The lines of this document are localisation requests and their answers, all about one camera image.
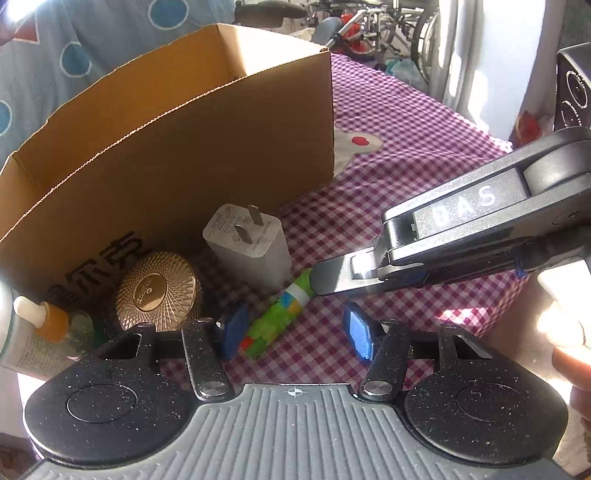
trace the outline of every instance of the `gold round compact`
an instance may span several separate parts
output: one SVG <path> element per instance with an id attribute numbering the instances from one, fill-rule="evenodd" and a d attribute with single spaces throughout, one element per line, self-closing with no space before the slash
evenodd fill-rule
<path id="1" fill-rule="evenodd" d="M 117 316 L 123 330 L 138 323 L 156 325 L 157 332 L 178 330 L 199 317 L 203 291 L 187 260 L 156 252 L 139 260 L 127 273 L 117 295 Z"/>

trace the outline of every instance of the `speaker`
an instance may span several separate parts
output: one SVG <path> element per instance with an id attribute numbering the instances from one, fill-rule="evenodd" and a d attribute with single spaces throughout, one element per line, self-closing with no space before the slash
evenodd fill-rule
<path id="1" fill-rule="evenodd" d="M 591 43 L 562 48 L 557 56 L 554 131 L 591 128 Z"/>

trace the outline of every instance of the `red heart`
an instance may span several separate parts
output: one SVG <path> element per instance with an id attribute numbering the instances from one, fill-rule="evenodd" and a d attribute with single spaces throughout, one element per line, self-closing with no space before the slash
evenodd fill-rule
<path id="1" fill-rule="evenodd" d="M 353 137 L 351 141 L 360 147 L 367 147 L 369 145 L 369 140 L 365 137 Z"/>

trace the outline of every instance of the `cardboard box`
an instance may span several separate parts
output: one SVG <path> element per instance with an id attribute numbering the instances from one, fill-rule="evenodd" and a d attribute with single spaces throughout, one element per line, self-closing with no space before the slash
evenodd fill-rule
<path id="1" fill-rule="evenodd" d="M 60 107 L 0 173 L 0 278 L 84 303 L 147 249 L 201 248 L 224 203 L 272 213 L 332 178 L 330 54 L 211 25 Z"/>

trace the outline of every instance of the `red object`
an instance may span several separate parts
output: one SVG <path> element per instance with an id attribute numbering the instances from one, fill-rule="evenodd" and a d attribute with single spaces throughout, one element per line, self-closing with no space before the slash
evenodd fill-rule
<path id="1" fill-rule="evenodd" d="M 340 16 L 343 25 L 345 25 L 349 20 L 353 18 L 353 14 L 342 14 Z M 344 34 L 343 38 L 349 38 L 353 35 L 359 33 L 361 31 L 361 25 L 355 23 L 351 25 L 351 28 L 348 29 Z M 361 40 L 353 40 L 349 42 L 349 48 L 353 50 L 355 53 L 365 53 L 369 50 L 369 46 L 367 43 L 361 42 Z"/>
<path id="2" fill-rule="evenodd" d="M 359 145 L 360 147 L 366 147 L 367 145 L 369 145 L 369 140 L 365 137 L 353 137 L 351 141 L 355 145 Z"/>
<path id="3" fill-rule="evenodd" d="M 537 140 L 542 134 L 542 129 L 536 118 L 528 111 L 525 111 L 517 118 L 515 134 L 517 135 L 517 144 L 522 147 Z"/>
<path id="4" fill-rule="evenodd" d="M 248 350 L 248 347 L 250 347 L 253 343 L 254 343 L 254 340 L 252 338 L 244 337 L 244 340 L 240 344 L 240 350 L 242 350 L 242 351 Z"/>

